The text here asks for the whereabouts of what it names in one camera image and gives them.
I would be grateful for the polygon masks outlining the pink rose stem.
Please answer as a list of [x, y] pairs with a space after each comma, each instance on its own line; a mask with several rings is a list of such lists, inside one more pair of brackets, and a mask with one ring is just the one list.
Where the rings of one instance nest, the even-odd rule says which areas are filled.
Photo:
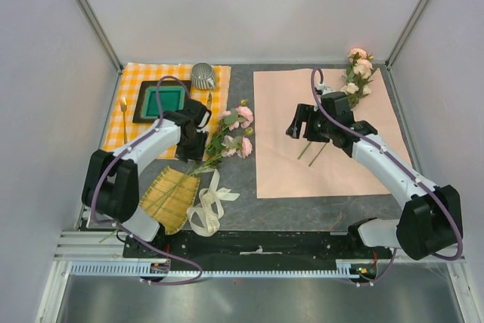
[[199, 166], [192, 166], [186, 175], [196, 176], [216, 168], [223, 157], [237, 154], [241, 158], [248, 157], [253, 150], [249, 136], [253, 134], [253, 112], [248, 108], [246, 100], [236, 108], [224, 111], [220, 117], [216, 131], [206, 147], [208, 160]]
[[162, 187], [154, 200], [148, 203], [147, 212], [137, 206], [129, 221], [121, 223], [111, 219], [108, 223], [128, 234], [136, 234], [145, 241], [152, 241], [162, 228], [162, 225], [155, 219], [156, 214], [163, 209], [163, 205], [168, 200], [175, 199], [176, 206], [182, 207], [182, 198], [188, 197], [188, 203], [192, 204], [191, 180], [196, 175], [216, 170], [224, 157], [232, 157], [237, 154], [241, 158], [246, 158], [252, 153], [252, 150], [253, 146], [248, 137], [237, 136], [232, 138], [226, 135], [221, 143], [220, 150], [200, 165], [193, 165], [187, 173], [182, 173], [176, 177], [166, 177], [166, 173], [163, 172], [159, 180], [165, 179], [168, 182], [168, 186], [166, 188]]

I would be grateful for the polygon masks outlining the pink wrapping paper sheet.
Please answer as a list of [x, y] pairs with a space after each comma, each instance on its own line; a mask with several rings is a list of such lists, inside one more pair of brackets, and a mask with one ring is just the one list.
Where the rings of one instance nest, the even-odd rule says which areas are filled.
[[253, 74], [259, 198], [387, 194], [374, 175], [332, 144], [285, 134], [298, 104], [315, 105], [310, 69]]

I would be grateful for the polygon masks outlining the cream rose stem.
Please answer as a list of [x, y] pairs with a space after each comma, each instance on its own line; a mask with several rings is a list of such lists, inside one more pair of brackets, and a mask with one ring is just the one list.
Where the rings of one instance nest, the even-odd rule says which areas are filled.
[[[352, 108], [359, 103], [358, 97], [360, 92], [359, 87], [354, 82], [345, 84], [338, 92], [320, 83], [315, 86], [315, 92], [321, 106], [332, 119], [358, 134], [364, 136], [377, 134], [377, 130], [369, 122], [355, 120]], [[361, 138], [351, 132], [347, 132], [345, 129], [341, 129], [331, 122], [327, 116], [326, 118], [328, 121], [329, 142], [336, 148], [344, 151], [348, 157], [352, 157], [354, 143], [360, 141]]]

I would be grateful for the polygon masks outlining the peach rose stem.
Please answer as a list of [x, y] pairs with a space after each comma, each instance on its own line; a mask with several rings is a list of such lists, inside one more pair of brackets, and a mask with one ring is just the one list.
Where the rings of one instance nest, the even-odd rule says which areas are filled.
[[[371, 63], [373, 56], [366, 51], [360, 49], [360, 48], [354, 48], [352, 49], [349, 54], [347, 55], [347, 59], [349, 61], [349, 66], [346, 69], [346, 73], [343, 77], [343, 85], [354, 82], [358, 87], [359, 87], [359, 97], [358, 100], [360, 101], [362, 98], [365, 98], [369, 96], [371, 93], [371, 88], [369, 84], [371, 83], [371, 77], [374, 75], [374, 67]], [[345, 129], [347, 132], [351, 132], [357, 136], [360, 136], [357, 132], [353, 132], [352, 130], [346, 128], [345, 126], [341, 125], [338, 123], [336, 120], [332, 119], [324, 110], [324, 108], [321, 106], [320, 101], [318, 100], [318, 96], [315, 92], [315, 86], [317, 84], [324, 84], [324, 75], [321, 69], [314, 69], [311, 74], [311, 87], [312, 87], [312, 92], [315, 97], [316, 105], [318, 106], [319, 110], [324, 113], [331, 122], [339, 126], [341, 129]], [[300, 137], [303, 138], [303, 133], [305, 130], [306, 124], [303, 123], [301, 127], [301, 133]]]

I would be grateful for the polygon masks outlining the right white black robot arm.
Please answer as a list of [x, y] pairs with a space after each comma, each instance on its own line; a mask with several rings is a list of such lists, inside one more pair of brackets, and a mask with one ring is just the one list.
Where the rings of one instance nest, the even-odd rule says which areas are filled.
[[315, 102], [297, 105], [286, 134], [341, 149], [370, 171], [402, 208], [397, 219], [364, 219], [350, 225], [348, 252], [361, 258], [374, 247], [389, 247], [414, 260], [460, 258], [463, 226], [457, 190], [439, 187], [398, 157], [368, 121], [355, 120], [344, 93], [316, 92]]

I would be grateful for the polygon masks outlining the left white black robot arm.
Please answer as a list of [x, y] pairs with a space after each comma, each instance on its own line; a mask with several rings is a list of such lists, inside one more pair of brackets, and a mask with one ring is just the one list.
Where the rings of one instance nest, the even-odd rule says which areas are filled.
[[140, 238], [140, 249], [158, 257], [166, 239], [158, 234], [161, 224], [140, 207], [139, 176], [168, 149], [185, 162], [203, 158], [212, 111], [196, 100], [181, 110], [165, 111], [150, 128], [129, 143], [108, 152], [96, 150], [90, 157], [82, 190], [82, 203], [90, 209], [90, 220], [112, 225]]

